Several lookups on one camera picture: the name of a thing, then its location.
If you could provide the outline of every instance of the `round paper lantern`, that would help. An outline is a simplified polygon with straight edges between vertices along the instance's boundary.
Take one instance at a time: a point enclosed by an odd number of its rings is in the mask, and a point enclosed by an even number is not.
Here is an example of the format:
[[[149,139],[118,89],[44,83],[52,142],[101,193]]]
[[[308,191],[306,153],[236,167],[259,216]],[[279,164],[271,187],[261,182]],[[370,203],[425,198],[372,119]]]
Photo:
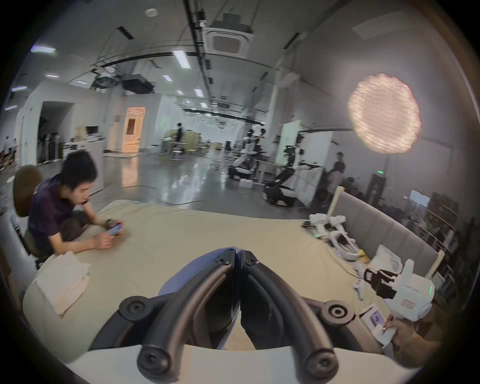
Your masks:
[[[353,129],[372,151],[407,152],[421,132],[420,108],[408,85],[385,73],[357,84],[347,103]]]

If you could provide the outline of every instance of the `white box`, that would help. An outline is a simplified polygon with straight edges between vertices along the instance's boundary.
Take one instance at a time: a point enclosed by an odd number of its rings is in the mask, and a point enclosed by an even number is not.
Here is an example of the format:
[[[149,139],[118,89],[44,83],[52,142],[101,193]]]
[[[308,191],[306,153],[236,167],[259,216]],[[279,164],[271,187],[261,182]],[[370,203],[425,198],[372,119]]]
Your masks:
[[[248,179],[240,179],[239,186],[244,187],[244,188],[252,188],[253,187],[253,181],[248,180]]]

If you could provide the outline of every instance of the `gray upholstered headboard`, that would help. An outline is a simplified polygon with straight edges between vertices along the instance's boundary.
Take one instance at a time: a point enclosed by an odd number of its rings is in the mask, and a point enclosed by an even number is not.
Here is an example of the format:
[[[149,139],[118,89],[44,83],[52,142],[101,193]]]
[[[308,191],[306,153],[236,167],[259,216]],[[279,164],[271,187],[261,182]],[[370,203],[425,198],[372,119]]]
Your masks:
[[[369,258],[380,244],[396,254],[403,263],[415,263],[413,272],[426,276],[438,258],[438,252],[391,217],[352,195],[341,192],[332,216],[343,215],[348,235],[355,239]]]

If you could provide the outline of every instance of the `hand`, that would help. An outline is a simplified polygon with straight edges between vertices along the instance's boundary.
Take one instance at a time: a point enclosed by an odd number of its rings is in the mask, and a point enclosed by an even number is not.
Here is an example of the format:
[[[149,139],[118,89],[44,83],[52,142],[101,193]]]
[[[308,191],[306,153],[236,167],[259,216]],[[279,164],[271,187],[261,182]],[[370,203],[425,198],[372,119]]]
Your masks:
[[[123,234],[123,229],[125,228],[125,224],[121,220],[115,219],[115,220],[109,221],[107,229],[111,229],[118,224],[121,224],[121,229],[120,229],[120,232],[117,233],[117,235],[121,235],[121,234]]]
[[[100,232],[93,236],[93,241],[96,249],[109,249],[112,247],[113,236],[106,232]]]
[[[413,323],[407,319],[393,319],[393,316],[389,315],[385,323],[385,329],[388,328],[397,329],[393,336],[393,343],[400,348],[409,347],[415,339],[420,337],[413,329]]]

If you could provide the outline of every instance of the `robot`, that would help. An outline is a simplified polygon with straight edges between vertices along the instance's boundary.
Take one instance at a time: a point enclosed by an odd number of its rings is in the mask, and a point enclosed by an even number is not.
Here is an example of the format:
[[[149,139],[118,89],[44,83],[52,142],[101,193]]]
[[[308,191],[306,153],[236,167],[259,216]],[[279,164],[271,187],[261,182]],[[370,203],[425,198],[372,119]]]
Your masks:
[[[253,174],[253,157],[257,154],[254,151],[255,140],[252,138],[253,132],[252,128],[248,130],[247,135],[242,140],[240,157],[228,168],[228,177],[230,179],[249,179]]]
[[[297,194],[285,183],[293,176],[297,169],[320,168],[319,165],[307,164],[301,161],[305,153],[298,145],[303,140],[303,136],[298,134],[295,145],[287,145],[283,150],[287,157],[287,164],[282,168],[274,181],[264,186],[262,197],[272,205],[281,205],[293,207],[297,200]]]

